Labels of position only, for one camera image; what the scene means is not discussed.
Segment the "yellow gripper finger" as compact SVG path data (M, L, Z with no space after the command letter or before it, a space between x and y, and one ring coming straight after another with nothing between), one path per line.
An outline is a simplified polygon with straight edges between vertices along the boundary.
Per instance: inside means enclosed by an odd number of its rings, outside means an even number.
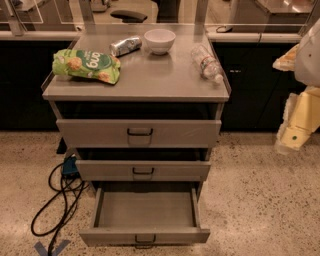
M319 127L320 88L307 86L299 95L291 93L276 135L275 150L283 155L299 151Z
M296 44L284 55L277 58L272 64L272 67L280 71L294 71L298 47L299 45Z

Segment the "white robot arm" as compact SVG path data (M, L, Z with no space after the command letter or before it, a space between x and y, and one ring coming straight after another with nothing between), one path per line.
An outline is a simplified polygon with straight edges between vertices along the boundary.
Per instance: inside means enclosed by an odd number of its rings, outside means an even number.
M295 79L306 86L299 95L289 94L276 135L276 151L287 155L298 151L320 127L320 19L273 67L293 71Z

